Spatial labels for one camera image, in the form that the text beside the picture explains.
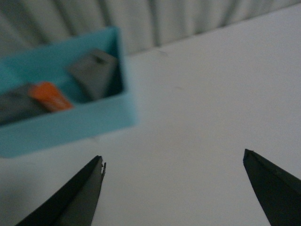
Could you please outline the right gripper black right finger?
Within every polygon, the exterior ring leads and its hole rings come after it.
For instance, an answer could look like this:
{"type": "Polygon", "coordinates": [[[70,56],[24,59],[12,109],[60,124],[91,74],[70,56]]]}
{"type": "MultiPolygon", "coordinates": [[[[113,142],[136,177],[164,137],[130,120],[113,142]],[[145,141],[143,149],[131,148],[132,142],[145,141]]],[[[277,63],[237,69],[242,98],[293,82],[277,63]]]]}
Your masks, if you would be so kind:
{"type": "Polygon", "coordinates": [[[270,225],[301,224],[301,180],[255,151],[245,149],[243,165],[270,225]]]}

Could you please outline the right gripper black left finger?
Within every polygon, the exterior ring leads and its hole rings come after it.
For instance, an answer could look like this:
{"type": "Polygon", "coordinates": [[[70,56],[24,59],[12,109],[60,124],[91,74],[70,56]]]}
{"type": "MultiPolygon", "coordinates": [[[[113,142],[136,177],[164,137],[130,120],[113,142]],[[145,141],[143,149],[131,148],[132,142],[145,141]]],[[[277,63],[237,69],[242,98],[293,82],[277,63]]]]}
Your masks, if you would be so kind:
{"type": "Polygon", "coordinates": [[[95,156],[18,226],[90,226],[101,194],[106,163],[95,156]]]}

